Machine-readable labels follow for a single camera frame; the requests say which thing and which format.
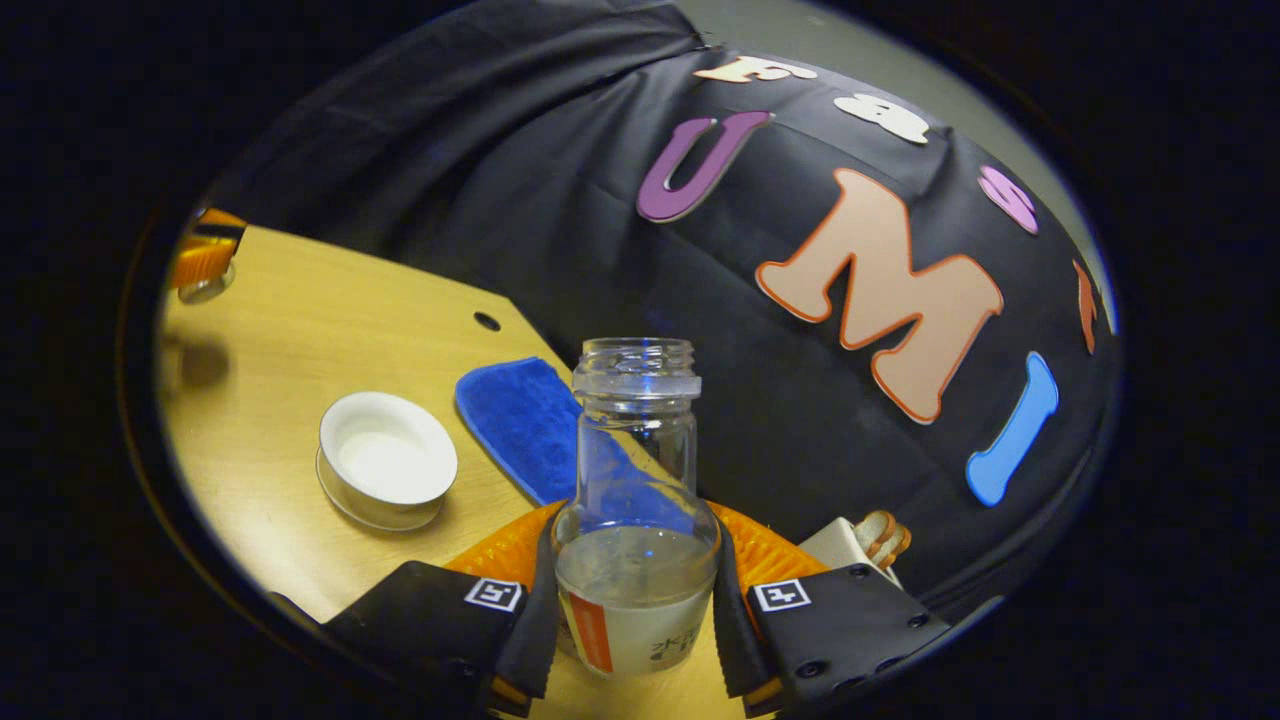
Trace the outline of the clear glass water bottle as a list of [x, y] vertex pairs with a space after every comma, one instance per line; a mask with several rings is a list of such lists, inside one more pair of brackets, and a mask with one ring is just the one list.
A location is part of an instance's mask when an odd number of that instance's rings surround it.
[[576, 491], [556, 518], [559, 602], [579, 659], [639, 676], [692, 651], [721, 528], [696, 492], [701, 393], [686, 340], [589, 340], [572, 374]]

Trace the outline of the black backdrop cloth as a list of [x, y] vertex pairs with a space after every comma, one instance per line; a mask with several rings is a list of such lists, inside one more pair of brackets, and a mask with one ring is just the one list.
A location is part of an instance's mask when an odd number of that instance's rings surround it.
[[567, 364], [691, 341], [700, 492], [794, 541], [888, 509], [933, 602], [1039, 552], [1119, 383], [1085, 259], [1006, 163], [708, 46], [672, 0], [471, 0], [301, 99], [210, 200], [498, 293]]

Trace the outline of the blue towel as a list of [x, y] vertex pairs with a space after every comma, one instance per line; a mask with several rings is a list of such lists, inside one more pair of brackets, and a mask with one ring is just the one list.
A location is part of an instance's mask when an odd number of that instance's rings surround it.
[[480, 366], [454, 386], [471, 436], [536, 505], [571, 500], [577, 489], [577, 425], [582, 409], [540, 357]]

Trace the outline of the beige teacup lid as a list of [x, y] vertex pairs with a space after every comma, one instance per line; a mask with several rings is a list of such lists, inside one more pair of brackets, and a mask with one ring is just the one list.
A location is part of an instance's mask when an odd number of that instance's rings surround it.
[[236, 281], [236, 264], [232, 263], [219, 277], [182, 286], [177, 290], [177, 297], [182, 304], [205, 304], [224, 293]]

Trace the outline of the white toaster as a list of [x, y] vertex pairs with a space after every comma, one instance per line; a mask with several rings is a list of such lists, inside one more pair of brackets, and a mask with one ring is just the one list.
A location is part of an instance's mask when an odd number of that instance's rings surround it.
[[863, 553], [854, 536], [854, 525], [858, 521], [851, 521], [846, 518], [836, 518], [827, 527], [800, 543], [800, 548], [815, 560], [823, 562], [828, 569], [846, 568], [854, 564], [869, 565], [899, 589], [902, 589], [902, 583], [892, 569], [893, 565], [888, 569], [888, 571], [879, 570], [877, 565]]

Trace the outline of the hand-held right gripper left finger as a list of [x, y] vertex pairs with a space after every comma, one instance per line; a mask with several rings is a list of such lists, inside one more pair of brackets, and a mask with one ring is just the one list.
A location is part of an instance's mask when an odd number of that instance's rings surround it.
[[451, 562], [402, 562], [326, 621], [326, 637], [467, 717], [529, 715], [547, 693], [558, 600], [550, 525], [526, 512]]

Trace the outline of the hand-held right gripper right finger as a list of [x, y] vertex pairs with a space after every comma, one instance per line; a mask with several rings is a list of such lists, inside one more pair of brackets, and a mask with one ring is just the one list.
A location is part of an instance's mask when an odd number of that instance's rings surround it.
[[749, 717], [814, 717], [878, 691], [951, 626], [868, 562], [829, 569], [719, 503], [716, 650]]

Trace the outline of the beige teacup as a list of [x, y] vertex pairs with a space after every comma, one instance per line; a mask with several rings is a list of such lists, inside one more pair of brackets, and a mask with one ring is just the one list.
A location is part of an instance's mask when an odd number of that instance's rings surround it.
[[445, 497], [458, 474], [458, 454], [443, 424], [396, 395], [364, 391], [335, 400], [317, 439], [347, 483], [392, 503]]

